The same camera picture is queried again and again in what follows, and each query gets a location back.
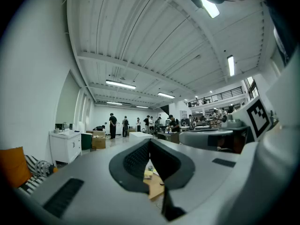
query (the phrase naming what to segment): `black and white striped fabric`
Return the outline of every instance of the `black and white striped fabric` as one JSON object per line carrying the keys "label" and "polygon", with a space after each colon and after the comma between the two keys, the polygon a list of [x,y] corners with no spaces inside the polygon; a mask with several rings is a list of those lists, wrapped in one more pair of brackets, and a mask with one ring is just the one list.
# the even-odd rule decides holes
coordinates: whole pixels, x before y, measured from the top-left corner
{"label": "black and white striped fabric", "polygon": [[42,184],[46,178],[53,173],[54,166],[46,161],[37,160],[33,156],[25,155],[27,166],[33,176],[23,183],[19,190],[31,195],[34,190]]}

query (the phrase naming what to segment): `gray floor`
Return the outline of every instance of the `gray floor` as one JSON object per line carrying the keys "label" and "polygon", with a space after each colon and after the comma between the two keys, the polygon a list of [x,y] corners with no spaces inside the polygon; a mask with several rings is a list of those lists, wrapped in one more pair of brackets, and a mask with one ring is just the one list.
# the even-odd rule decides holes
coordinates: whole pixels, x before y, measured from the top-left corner
{"label": "gray floor", "polygon": [[[121,135],[117,135],[115,139],[110,140],[109,138],[106,139],[105,141],[105,146],[106,148],[110,148],[116,145],[122,145],[123,143],[127,143],[129,142],[129,137],[122,137]],[[82,150],[82,155],[88,154],[90,153],[90,150]],[[164,200],[164,196],[161,195],[157,200],[153,201],[152,204],[159,210],[161,211],[162,207],[163,207],[163,200]]]}

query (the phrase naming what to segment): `white ceiling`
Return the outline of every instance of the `white ceiling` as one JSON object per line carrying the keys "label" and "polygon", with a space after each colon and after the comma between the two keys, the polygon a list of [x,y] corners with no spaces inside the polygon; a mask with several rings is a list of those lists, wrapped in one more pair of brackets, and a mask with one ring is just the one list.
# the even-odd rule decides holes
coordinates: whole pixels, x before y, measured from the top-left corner
{"label": "white ceiling", "polygon": [[[158,107],[172,102],[158,92],[183,100],[257,73],[269,14],[259,0],[217,7],[212,19],[190,0],[67,0],[73,52],[94,99]],[[135,92],[108,87],[106,79]]]}

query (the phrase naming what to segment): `trash can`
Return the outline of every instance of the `trash can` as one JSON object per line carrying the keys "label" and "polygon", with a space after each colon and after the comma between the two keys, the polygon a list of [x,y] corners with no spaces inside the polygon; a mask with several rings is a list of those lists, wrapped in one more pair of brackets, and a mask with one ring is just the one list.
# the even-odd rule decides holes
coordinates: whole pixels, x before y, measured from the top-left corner
{"label": "trash can", "polygon": [[92,148],[92,133],[81,133],[81,148],[87,150]]}

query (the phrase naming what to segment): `ceiling light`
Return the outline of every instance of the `ceiling light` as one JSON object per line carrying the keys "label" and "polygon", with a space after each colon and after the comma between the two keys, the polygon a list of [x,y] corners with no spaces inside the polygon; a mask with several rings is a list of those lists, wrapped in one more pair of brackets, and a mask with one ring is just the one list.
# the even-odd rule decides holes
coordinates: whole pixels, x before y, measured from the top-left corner
{"label": "ceiling light", "polygon": [[110,85],[124,87],[124,88],[131,88],[131,89],[135,89],[136,88],[135,86],[132,86],[132,85],[124,84],[124,83],[121,83],[121,82],[115,82],[115,81],[111,81],[111,80],[106,80],[106,83],[110,84]]}
{"label": "ceiling light", "polygon": [[166,98],[175,98],[174,96],[171,96],[171,95],[168,95],[168,94],[164,94],[162,92],[159,92],[158,95],[161,95],[161,96],[166,97]]}
{"label": "ceiling light", "polygon": [[116,105],[122,105],[122,103],[112,103],[112,102],[107,102],[109,104],[116,104]]}
{"label": "ceiling light", "polygon": [[231,55],[227,58],[227,60],[228,60],[228,65],[229,65],[230,77],[232,77],[234,75],[234,58]]}
{"label": "ceiling light", "polygon": [[211,16],[211,18],[215,18],[216,16],[220,15],[219,10],[214,3],[207,0],[201,0],[201,2],[207,13]]}

